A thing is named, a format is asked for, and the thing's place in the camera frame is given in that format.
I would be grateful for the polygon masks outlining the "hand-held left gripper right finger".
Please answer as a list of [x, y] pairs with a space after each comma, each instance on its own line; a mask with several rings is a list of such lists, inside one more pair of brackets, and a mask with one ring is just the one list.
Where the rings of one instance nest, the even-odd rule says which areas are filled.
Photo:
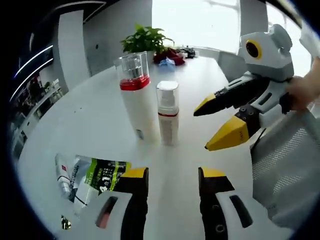
[[256, 238], [254, 201], [216, 168], [198, 168], [200, 213], [206, 240]]

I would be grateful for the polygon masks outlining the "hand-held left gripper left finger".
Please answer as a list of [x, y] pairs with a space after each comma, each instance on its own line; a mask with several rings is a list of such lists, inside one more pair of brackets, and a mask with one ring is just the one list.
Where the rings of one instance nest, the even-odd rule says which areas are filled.
[[98, 167], [94, 189], [102, 195], [95, 225], [104, 240], [142, 240], [148, 212], [149, 169]]

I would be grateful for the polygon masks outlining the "person's right hand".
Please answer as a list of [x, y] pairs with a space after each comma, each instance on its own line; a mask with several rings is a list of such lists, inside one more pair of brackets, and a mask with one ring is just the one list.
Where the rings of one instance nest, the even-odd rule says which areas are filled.
[[293, 77], [287, 86], [287, 92], [292, 97], [291, 109], [304, 110], [320, 97], [320, 74], [309, 72], [304, 77]]

